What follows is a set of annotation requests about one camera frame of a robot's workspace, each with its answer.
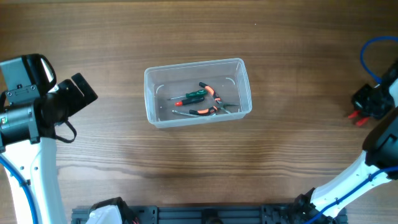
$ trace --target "blue tube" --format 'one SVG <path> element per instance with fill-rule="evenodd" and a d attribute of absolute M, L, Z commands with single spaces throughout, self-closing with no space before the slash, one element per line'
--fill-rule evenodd
<path fill-rule="evenodd" d="M 378 84 L 381 84 L 381 78 L 378 77 L 377 75 L 375 75 L 372 71 L 370 71 L 370 69 L 368 68 L 368 66 L 366 66 L 365 61 L 363 59 L 363 55 L 365 53 L 366 47 L 368 47 L 369 44 L 373 43 L 373 42 L 377 42 L 380 40 L 394 40 L 398 42 L 398 37 L 392 37 L 392 36 L 382 36 L 382 37 L 376 37 L 373 38 L 371 40 L 368 40 L 362 47 L 361 49 L 361 64 L 363 66 L 363 68 L 370 74 L 370 76 L 373 77 L 374 81 L 376 81 Z"/>
<path fill-rule="evenodd" d="M 26 198 L 27 198 L 27 202 L 29 203 L 30 212 L 32 214 L 33 224 L 39 224 L 39 220 L 37 218 L 37 213 L 36 213 L 35 203 L 33 201 L 33 196 L 32 196 L 32 193 L 30 192 L 28 186 L 24 185 L 24 183 L 25 183 L 24 178 L 13 168 L 13 166 L 11 166 L 3 158 L 3 156 L 0 156 L 0 163 L 11 173 L 11 175 L 13 177 L 15 177 L 15 179 L 17 179 L 18 183 L 20 185 L 22 185 L 22 189 L 24 189 L 24 192 L 25 192 L 25 195 L 26 195 Z"/>
<path fill-rule="evenodd" d="M 352 191 L 348 192 L 346 195 L 342 196 L 337 201 L 335 201 L 335 202 L 331 203 L 330 205 L 326 206 L 317 215 L 315 215 L 312 219 L 310 219 L 309 221 L 305 222 L 304 224 L 311 224 L 311 223 L 315 222 L 315 220 L 319 219 L 325 211 L 327 211 L 329 208 L 331 208 L 331 207 L 333 207 L 335 205 L 338 205 L 339 203 L 341 203 L 342 201 L 347 199 L 349 196 L 351 196 L 353 193 L 355 193 L 361 187 L 365 186 L 365 184 L 371 182 L 377 175 L 381 174 L 382 172 L 392 172 L 392 171 L 398 171 L 398 166 L 390 167 L 390 168 L 387 168 L 387 169 L 381 169 L 381 170 L 378 170 L 377 172 L 373 173 L 372 175 L 369 176 L 369 178 L 367 178 L 362 183 L 360 183 L 358 186 L 356 186 Z"/>

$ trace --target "plastic container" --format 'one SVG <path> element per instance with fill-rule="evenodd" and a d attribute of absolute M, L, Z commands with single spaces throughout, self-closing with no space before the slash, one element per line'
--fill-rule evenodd
<path fill-rule="evenodd" d="M 210 94 L 201 103 L 185 106 L 174 105 L 185 98 L 168 100 L 202 90 L 199 82 L 211 86 L 223 103 L 239 105 L 226 107 L 231 114 L 222 110 L 217 111 L 215 116 L 199 118 L 173 114 L 172 110 L 189 113 L 189 110 L 204 110 L 217 105 Z M 252 110 L 248 74 L 240 58 L 148 68 L 145 71 L 144 91 L 148 121 L 157 128 L 241 119 Z"/>

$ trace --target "green screwdriver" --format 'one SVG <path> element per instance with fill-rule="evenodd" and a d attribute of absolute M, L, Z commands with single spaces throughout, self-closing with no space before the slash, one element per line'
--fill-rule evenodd
<path fill-rule="evenodd" d="M 186 98 L 194 98 L 194 97 L 198 97 L 198 96 L 205 96 L 207 94 L 207 90 L 198 90 L 198 91 L 194 91 L 191 93 L 187 93 L 185 94 L 185 96 L 178 96 L 178 97 L 173 97 L 167 100 L 174 100 L 177 98 L 181 98 L 181 97 L 186 97 Z"/>

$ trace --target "wooden table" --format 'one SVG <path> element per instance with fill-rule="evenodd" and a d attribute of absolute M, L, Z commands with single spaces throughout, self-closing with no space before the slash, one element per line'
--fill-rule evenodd
<path fill-rule="evenodd" d="M 47 56 L 62 81 L 81 72 L 99 99 L 74 115 L 73 144 L 58 142 L 65 213 L 122 196 L 130 205 L 291 202 L 349 166 L 371 121 L 347 119 L 351 95 L 374 83 L 361 46 L 398 35 L 397 1 L 151 1 L 0 5 L 0 60 Z M 366 61 L 383 74 L 393 42 Z M 242 58 L 253 110 L 224 123 L 157 129 L 147 121 L 148 67 Z M 65 127 L 62 136 L 72 136 Z M 15 223 L 0 175 L 0 222 Z M 398 184 L 348 206 L 349 223 L 395 223 Z"/>

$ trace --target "pliers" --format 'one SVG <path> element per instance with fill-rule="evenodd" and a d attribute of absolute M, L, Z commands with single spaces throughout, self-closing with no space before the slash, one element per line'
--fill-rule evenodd
<path fill-rule="evenodd" d="M 203 87 L 205 90 L 207 90 L 208 93 L 210 93 L 212 95 L 212 97 L 214 98 L 214 100 L 216 101 L 216 103 L 218 103 L 217 106 L 212 106 L 211 108 L 205 109 L 205 110 L 200 110 L 200 111 L 195 111 L 195 110 L 189 110 L 190 114 L 194 114 L 194 115 L 200 115 L 200 116 L 208 116 L 211 115 L 215 112 L 217 112 L 218 110 L 223 110 L 226 113 L 231 113 L 229 112 L 225 106 L 233 106 L 233 105 L 239 105 L 237 103 L 223 103 L 221 100 L 221 97 L 216 93 L 216 91 L 214 91 L 214 89 L 212 89 L 212 87 L 210 87 L 209 85 L 200 82 L 199 85 L 201 87 Z"/>

